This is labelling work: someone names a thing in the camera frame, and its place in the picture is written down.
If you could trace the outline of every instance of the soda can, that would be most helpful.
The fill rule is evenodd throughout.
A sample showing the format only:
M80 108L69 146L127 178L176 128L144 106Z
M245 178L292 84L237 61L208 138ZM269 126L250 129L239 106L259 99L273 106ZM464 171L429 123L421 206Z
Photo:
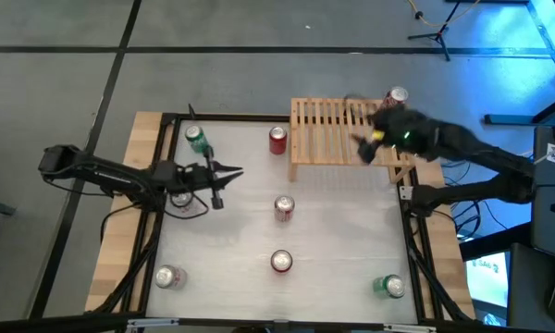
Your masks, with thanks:
M376 278L372 287L376 294L385 298L398 299L403 297L405 294L405 285L403 280L401 277L394 274Z
M380 108L392 107L394 105L399 105L405 103L409 98L409 93L405 88L402 87L392 87L387 95L382 100L382 105Z
M154 275L154 283L160 289L179 289L187 281L187 273L180 267L161 265Z
M281 127L269 130L269 151L272 154L284 154L288 143L288 133Z
M274 215L280 222L288 222L294 215L294 199L288 195L280 195L274 201Z
M172 194L170 201L173 205L181 210L181 212L189 212L193 206L193 194L186 192L181 194Z
M208 146L204 130L197 125L189 126L185 130L185 139L187 139L195 153L203 153Z
M278 273L288 272L292 264L292 256L286 250L277 250L271 255L271 266Z

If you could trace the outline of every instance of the concrete floor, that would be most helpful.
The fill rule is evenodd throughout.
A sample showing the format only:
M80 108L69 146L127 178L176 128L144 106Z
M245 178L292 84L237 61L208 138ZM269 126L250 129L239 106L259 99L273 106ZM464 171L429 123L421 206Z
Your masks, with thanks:
M0 45L116 46L131 3L0 0ZM441 0L418 5L433 22L452 7ZM395 0L238 0L231 6L152 0L142 3L130 45L431 47L405 37L432 30ZM476 7L450 26L447 43L545 47L520 5ZM0 216L0 320L24 315L65 198L41 182L36 167L42 150L58 143L83 146L113 57L0 54L0 201L18 208L14 217ZM126 55L96 154L121 161L136 111L185 112L191 103L197 112L287 114L291 97L379 98L393 85L407 88L418 110L519 154L532 149L532 129L486 127L481 117L533 115L552 103L555 64L547 57L493 55L455 55L449 63L440 55ZM453 169L448 175L461 174ZM492 175L472 166L463 181ZM488 202L507 226L530 218L527 205ZM82 312L109 206L107 199L81 199L46 315ZM500 229L484 210L478 233Z

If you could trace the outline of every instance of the tripod stand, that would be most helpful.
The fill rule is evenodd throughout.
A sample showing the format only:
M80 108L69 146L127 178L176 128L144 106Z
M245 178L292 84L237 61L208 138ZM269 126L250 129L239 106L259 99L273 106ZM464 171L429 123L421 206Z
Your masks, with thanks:
M413 35L413 36L409 36L407 37L407 39L409 40L413 40L413 39L419 39L419 38L429 38L432 41L439 43L440 45L442 45L442 50L444 51L444 56L446 56L446 61L450 61L450 55L448 54L448 48L446 48L446 44L444 43L444 37L442 36L442 33L444 33L444 31L446 30L446 27L448 26L448 22L450 21L450 19L452 19L452 16L454 15L454 13L456 12L456 9L459 7L459 5L461 4L461 2L457 2L456 5L454 5L454 8L452 9L452 11L450 12L450 15L448 15L448 18L446 18L444 25L442 26L442 28L440 28L440 30L436 33L426 33L426 34L421 34L421 35ZM415 19L419 19L424 15L424 13L422 12L417 12L415 13Z

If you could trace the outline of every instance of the wooden rack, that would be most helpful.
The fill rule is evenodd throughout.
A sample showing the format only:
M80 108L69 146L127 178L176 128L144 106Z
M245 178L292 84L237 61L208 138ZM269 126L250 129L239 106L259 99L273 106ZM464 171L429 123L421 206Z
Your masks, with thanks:
M371 138L367 116L377 112L381 100L292 98L290 114L290 181L298 166L359 166L358 144L351 134ZM390 182L401 180L415 167L413 156L395 148L379 148L373 166L388 167Z

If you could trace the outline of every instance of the red soda can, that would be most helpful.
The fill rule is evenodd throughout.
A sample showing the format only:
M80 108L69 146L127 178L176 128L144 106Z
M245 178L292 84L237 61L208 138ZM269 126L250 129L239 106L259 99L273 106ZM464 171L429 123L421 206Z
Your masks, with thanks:
M271 256L271 266L278 273L286 273L292 267L291 254L286 250L277 250Z
M284 154L288 143L288 133L281 127L269 131L269 151L272 154Z
M274 202L274 215L280 222L288 222L294 216L294 199L288 195L280 195Z
M405 88L402 87L392 87L387 95L382 100L382 105L380 108L392 107L394 105L399 105L405 103L409 98L409 93Z

